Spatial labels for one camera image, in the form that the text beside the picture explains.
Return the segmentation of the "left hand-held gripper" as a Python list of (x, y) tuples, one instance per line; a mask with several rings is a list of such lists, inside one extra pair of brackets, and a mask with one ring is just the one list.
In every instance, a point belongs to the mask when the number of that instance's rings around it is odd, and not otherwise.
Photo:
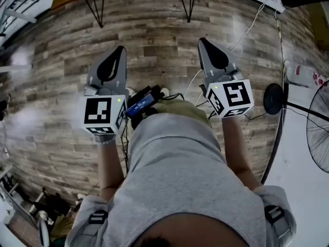
[(115, 135), (127, 110), (126, 49), (105, 52), (91, 67), (78, 115), (83, 130), (93, 135)]

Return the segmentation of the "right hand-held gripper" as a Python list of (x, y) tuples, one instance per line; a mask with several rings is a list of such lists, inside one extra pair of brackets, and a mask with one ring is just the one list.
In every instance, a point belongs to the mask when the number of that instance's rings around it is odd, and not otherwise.
[(233, 54), (219, 43), (200, 38), (197, 49), (204, 70), (203, 95), (219, 118), (244, 115), (254, 106), (250, 81), (237, 70)]

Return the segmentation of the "person's left forearm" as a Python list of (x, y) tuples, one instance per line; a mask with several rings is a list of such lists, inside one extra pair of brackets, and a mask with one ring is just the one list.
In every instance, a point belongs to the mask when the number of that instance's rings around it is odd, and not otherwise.
[(100, 197), (109, 201), (124, 181), (115, 135), (95, 135)]

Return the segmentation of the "person's right forearm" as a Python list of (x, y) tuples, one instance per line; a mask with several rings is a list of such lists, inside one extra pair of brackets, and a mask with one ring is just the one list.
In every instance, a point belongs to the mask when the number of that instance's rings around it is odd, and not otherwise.
[(242, 132), (240, 120), (237, 117), (222, 119), (222, 128), (227, 166), (251, 191), (262, 184), (254, 176), (249, 160), (246, 141)]

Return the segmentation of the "khaki trousers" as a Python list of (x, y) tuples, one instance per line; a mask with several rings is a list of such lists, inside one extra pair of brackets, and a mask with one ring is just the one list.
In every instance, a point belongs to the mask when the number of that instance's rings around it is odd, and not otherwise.
[(202, 121), (207, 126), (211, 126), (205, 111), (197, 108), (191, 102), (180, 99), (160, 100), (154, 105), (158, 113), (171, 113), (181, 116), (187, 116)]

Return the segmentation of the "clear plastic bottle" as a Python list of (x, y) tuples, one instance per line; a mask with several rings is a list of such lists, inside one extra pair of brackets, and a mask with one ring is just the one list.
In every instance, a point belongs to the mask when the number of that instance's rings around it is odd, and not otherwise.
[(300, 65), (286, 60), (284, 62), (285, 81), (290, 84), (318, 89), (329, 81), (329, 77), (323, 76), (319, 71), (310, 66)]

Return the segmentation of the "brown cardboard box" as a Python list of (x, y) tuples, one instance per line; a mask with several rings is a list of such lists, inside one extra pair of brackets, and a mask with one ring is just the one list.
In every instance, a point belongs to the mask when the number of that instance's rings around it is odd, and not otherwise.
[(329, 50), (329, 2), (307, 5), (315, 42), (322, 50)]

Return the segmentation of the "black metal railing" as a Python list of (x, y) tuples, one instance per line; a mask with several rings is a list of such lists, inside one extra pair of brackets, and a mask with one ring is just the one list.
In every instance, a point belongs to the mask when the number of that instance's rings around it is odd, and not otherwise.
[(26, 24), (49, 10), (53, 0), (0, 0), (0, 47)]

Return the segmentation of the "grey t-shirt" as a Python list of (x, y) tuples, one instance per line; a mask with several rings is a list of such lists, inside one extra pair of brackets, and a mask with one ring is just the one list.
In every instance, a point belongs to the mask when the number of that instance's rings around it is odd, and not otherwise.
[[(276, 237), (265, 207), (285, 211), (291, 236)], [(83, 236), (83, 223), (97, 210), (108, 212), (103, 236)], [(227, 166), (212, 129), (171, 113), (144, 119), (133, 131), (127, 176), (114, 196), (87, 196), (65, 247), (131, 247), (155, 222), (174, 214), (197, 214), (234, 229), (249, 247), (286, 247), (297, 226), (286, 193), (278, 186), (251, 191)]]

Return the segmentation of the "person's bare neck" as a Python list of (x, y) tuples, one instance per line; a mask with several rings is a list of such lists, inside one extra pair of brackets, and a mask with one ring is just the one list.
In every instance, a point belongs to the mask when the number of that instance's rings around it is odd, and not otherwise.
[(197, 214), (167, 216), (145, 230), (131, 247), (249, 247), (231, 227)]

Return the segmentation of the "black recorder box blue screen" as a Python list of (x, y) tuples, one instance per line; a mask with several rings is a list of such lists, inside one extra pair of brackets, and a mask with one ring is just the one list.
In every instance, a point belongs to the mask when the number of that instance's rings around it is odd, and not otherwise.
[(158, 85), (147, 86), (128, 100), (126, 115), (131, 120), (133, 130), (147, 117), (158, 114), (154, 105), (164, 96)]

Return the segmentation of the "black pedestal fan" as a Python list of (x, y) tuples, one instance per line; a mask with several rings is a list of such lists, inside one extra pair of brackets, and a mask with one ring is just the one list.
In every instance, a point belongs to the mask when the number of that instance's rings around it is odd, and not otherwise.
[(310, 155), (318, 168), (329, 173), (329, 80), (317, 89), (309, 108), (289, 102), (288, 93), (276, 83), (265, 90), (263, 106), (270, 115), (283, 109), (307, 114), (306, 140)]

